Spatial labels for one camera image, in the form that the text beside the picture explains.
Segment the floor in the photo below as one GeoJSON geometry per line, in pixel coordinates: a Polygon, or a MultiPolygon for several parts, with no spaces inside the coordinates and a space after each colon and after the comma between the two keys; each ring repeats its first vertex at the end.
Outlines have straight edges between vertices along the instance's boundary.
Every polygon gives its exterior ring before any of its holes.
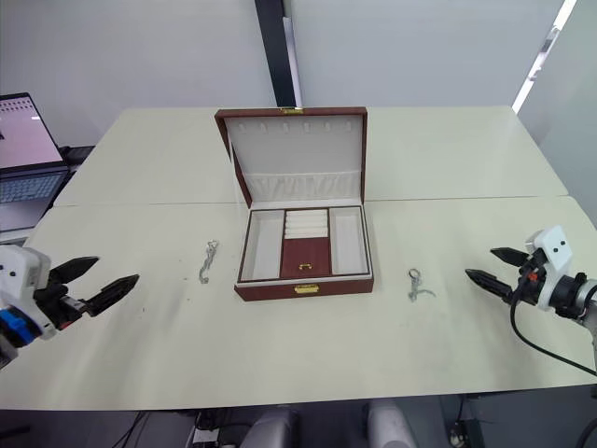
{"type": "MultiPolygon", "coordinates": [[[[588,386],[469,396],[463,418],[477,418],[486,448],[575,446],[584,426],[597,417],[588,386]]],[[[396,399],[408,417],[419,448],[450,448],[446,428],[460,407],[457,396],[396,399]]],[[[300,448],[366,448],[366,400],[293,404],[300,415],[300,448]]],[[[267,406],[235,408],[230,422],[255,422],[267,406]]],[[[109,448],[130,427],[135,412],[0,411],[0,431],[31,425],[28,434],[0,441],[2,448],[109,448]]],[[[195,413],[152,412],[141,420],[127,446],[184,447],[195,413]]],[[[222,439],[240,444],[247,429],[229,427],[222,439]]],[[[587,447],[597,447],[597,435],[587,447]]]]}

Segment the open jewelry box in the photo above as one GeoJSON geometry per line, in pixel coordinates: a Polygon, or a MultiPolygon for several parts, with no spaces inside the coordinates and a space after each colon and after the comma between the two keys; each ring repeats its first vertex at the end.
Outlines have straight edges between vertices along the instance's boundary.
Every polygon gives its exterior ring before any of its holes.
{"type": "Polygon", "coordinates": [[[364,107],[222,109],[250,209],[234,289],[245,301],[371,292],[364,107]]]}

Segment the white wall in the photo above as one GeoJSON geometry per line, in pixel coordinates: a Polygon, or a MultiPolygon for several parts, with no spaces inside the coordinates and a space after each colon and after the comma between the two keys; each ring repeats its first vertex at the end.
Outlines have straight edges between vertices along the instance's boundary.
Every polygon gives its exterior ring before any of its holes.
{"type": "Polygon", "coordinates": [[[597,2],[578,0],[519,117],[570,195],[597,225],[595,43],[597,2]]]}
{"type": "Polygon", "coordinates": [[[0,92],[16,91],[71,146],[129,106],[275,105],[252,0],[0,0],[0,92]]]}
{"type": "Polygon", "coordinates": [[[512,105],[562,0],[291,0],[305,105],[512,105]]]}

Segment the laptop screen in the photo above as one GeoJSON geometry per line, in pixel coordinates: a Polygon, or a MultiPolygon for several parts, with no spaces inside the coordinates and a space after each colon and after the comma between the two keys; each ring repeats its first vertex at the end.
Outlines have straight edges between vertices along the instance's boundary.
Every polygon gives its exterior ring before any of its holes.
{"type": "Polygon", "coordinates": [[[31,97],[0,98],[0,170],[62,161],[31,97]]]}

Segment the small drawer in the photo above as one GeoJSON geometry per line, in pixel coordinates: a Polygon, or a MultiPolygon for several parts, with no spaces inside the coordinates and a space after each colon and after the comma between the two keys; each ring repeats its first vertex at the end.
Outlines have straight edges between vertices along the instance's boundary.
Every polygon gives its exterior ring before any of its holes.
{"type": "Polygon", "coordinates": [[[284,239],[281,278],[330,275],[329,238],[284,239]]]}

